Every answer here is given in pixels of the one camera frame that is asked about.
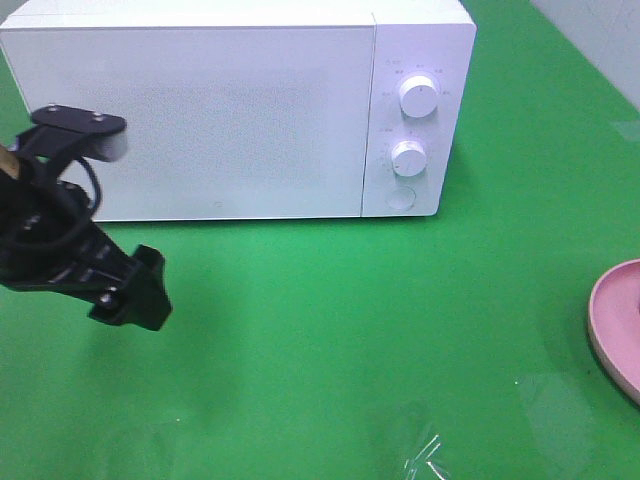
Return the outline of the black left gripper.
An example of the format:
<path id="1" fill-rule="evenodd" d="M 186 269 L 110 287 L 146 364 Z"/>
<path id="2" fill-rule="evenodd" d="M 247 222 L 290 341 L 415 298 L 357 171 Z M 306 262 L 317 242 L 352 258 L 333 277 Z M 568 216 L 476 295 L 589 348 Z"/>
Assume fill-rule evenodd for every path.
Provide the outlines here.
<path id="1" fill-rule="evenodd" d="M 102 191 L 87 173 L 93 199 L 73 183 L 47 192 L 1 174 L 1 284 L 93 303 L 89 317 L 109 326 L 159 331 L 172 312 L 165 259 L 145 245 L 128 256 L 92 221 Z"/>

